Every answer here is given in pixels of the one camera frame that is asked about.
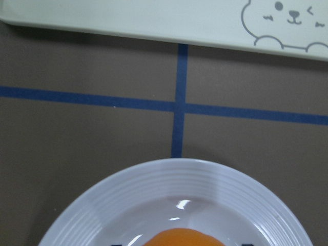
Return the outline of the white ribbed plate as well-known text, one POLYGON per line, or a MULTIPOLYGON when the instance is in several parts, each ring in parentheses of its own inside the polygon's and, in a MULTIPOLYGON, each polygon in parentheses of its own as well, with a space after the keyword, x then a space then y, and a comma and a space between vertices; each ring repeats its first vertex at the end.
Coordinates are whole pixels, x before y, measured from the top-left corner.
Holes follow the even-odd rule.
POLYGON ((144 245, 189 228, 225 245, 311 245, 291 210, 268 188, 227 166, 188 158, 145 162, 81 194, 41 245, 144 245))

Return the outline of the cream bear tray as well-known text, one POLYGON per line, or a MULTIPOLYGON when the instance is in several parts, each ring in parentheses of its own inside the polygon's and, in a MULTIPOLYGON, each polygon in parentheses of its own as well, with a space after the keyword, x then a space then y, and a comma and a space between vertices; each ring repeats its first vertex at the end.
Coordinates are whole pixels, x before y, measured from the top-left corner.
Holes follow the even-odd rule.
POLYGON ((1 21, 327 61, 327 1, 1 1, 1 21))

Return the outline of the orange fruit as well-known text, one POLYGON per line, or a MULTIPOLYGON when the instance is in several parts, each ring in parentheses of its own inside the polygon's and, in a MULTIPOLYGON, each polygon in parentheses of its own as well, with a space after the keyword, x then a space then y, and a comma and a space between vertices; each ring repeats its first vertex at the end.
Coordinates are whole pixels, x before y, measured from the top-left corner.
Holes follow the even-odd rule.
POLYGON ((224 246, 224 244, 197 230, 174 228, 162 231, 143 244, 144 246, 224 246))

